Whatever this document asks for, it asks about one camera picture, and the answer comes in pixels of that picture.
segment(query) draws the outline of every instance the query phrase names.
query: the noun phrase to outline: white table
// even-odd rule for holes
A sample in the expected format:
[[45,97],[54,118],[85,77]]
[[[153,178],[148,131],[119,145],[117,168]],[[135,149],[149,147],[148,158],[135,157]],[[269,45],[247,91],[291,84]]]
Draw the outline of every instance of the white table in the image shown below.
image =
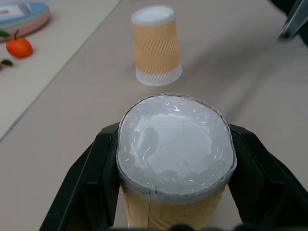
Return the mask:
[[[130,15],[155,2],[175,8],[183,75],[148,88],[134,77]],[[259,0],[126,0],[62,69],[0,143],[1,230],[38,230],[71,165],[101,128],[139,99],[189,94],[253,131],[308,188],[307,56],[278,44],[285,17]],[[240,222],[229,191],[212,225]],[[116,226],[125,226],[119,200]]]

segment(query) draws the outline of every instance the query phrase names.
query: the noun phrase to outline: orange fruit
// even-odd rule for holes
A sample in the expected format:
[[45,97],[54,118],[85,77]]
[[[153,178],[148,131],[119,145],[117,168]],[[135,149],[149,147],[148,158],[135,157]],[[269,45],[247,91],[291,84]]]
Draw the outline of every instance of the orange fruit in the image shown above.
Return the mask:
[[25,38],[8,41],[6,50],[16,58],[26,58],[33,53],[31,43]]

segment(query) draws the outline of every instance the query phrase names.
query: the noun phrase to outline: upside-down paper cup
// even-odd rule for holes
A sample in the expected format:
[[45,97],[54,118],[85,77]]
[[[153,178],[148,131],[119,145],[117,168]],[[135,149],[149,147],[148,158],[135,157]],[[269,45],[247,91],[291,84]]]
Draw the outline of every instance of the upside-down paper cup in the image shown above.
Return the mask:
[[120,123],[116,154],[131,228],[206,227],[237,160],[228,124],[189,96],[159,94]]
[[136,78],[147,86],[164,86],[182,73],[175,15],[168,6],[150,6],[132,17]]

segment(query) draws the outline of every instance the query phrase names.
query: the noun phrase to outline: orange paper cup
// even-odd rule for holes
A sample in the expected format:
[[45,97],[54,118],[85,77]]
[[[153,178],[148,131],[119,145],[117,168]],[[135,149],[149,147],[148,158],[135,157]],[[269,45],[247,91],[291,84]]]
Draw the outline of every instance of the orange paper cup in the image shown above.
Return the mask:
[[124,115],[116,161],[131,228],[205,228],[237,160],[230,128],[211,106],[158,94]]
[[147,86],[175,82],[182,73],[174,10],[151,6],[132,17],[136,78]]

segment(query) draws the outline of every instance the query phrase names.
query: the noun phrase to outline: green leaf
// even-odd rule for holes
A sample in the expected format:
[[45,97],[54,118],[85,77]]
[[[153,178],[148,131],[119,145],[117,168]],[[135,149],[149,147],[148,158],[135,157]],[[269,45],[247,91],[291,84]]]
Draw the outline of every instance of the green leaf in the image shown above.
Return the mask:
[[5,32],[5,31],[3,31],[3,30],[0,30],[0,37],[5,37],[5,38],[7,38],[7,37],[10,37],[11,35],[9,34],[9,33],[7,33],[7,32]]
[[8,60],[8,59],[2,60],[1,64],[5,65],[5,66],[13,66],[13,63],[10,60]]

